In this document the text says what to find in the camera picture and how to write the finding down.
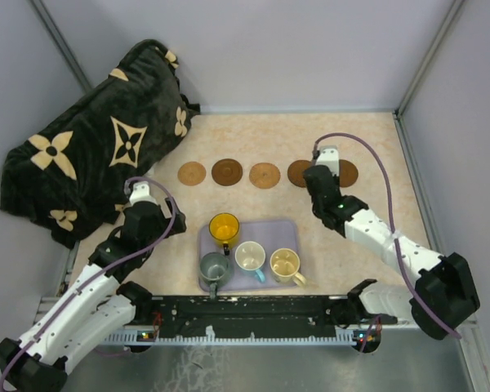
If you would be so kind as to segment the light brown wooden coaster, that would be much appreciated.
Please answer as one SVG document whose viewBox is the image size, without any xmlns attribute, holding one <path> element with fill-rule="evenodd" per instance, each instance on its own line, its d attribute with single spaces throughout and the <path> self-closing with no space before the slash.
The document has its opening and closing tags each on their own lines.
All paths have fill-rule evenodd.
<svg viewBox="0 0 490 392">
<path fill-rule="evenodd" d="M 352 186 L 359 178 L 358 168 L 351 161 L 345 159 L 339 161 L 339 167 L 340 187 L 347 188 Z"/>
</svg>

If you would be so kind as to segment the woven rattan coaster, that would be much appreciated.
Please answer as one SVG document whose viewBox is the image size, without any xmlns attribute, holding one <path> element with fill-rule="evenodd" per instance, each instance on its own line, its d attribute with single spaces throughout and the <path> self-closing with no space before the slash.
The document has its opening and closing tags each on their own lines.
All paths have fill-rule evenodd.
<svg viewBox="0 0 490 392">
<path fill-rule="evenodd" d="M 206 168 L 198 162 L 187 162 L 183 164 L 177 172 L 179 182 L 187 186 L 201 184 L 207 175 Z"/>
<path fill-rule="evenodd" d="M 249 180 L 259 189 L 275 187 L 280 178 L 280 170 L 273 163 L 257 163 L 249 171 Z"/>
</svg>

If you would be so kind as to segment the beige mug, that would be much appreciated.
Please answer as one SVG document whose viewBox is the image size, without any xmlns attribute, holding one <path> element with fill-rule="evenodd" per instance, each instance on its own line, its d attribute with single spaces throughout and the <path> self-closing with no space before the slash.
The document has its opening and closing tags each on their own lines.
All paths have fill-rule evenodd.
<svg viewBox="0 0 490 392">
<path fill-rule="evenodd" d="M 277 283 L 295 283 L 299 287 L 307 285 L 306 277 L 300 272 L 300 257 L 292 249 L 280 248 L 274 251 L 269 259 L 269 267 Z"/>
</svg>

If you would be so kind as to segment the dark brown wooden coaster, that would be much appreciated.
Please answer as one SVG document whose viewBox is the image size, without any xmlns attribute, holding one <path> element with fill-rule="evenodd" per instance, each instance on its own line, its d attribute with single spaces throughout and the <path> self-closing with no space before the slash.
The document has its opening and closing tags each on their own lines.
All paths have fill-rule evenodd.
<svg viewBox="0 0 490 392">
<path fill-rule="evenodd" d="M 223 158 L 212 166 L 212 179 L 221 186 L 236 185 L 243 177 L 243 167 L 235 159 Z"/>
</svg>

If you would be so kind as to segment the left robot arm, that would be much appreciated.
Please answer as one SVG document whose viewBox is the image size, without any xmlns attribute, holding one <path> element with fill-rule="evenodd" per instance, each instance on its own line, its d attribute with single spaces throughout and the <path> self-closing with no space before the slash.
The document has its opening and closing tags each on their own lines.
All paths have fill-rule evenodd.
<svg viewBox="0 0 490 392">
<path fill-rule="evenodd" d="M 0 342 L 0 390 L 60 391 L 68 375 L 109 334 L 154 313 L 153 295 L 127 277 L 166 238 L 186 231 L 169 191 L 165 217 L 151 195 L 154 180 L 132 177 L 124 222 L 96 246 L 82 272 L 50 310 L 18 339 Z"/>
</svg>

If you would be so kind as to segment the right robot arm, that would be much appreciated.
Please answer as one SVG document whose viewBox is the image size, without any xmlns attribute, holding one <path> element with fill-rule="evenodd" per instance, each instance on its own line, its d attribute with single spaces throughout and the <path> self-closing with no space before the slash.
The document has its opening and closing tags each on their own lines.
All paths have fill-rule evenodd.
<svg viewBox="0 0 490 392">
<path fill-rule="evenodd" d="M 373 254 L 402 275 L 405 284 L 367 279 L 349 293 L 350 317 L 367 323 L 377 315 L 414 322 L 426 335 L 442 340 L 480 307 L 468 262 L 457 253 L 444 256 L 393 230 L 369 206 L 340 190 L 335 146 L 314 149 L 303 177 L 312 212 L 323 225 Z"/>
</svg>

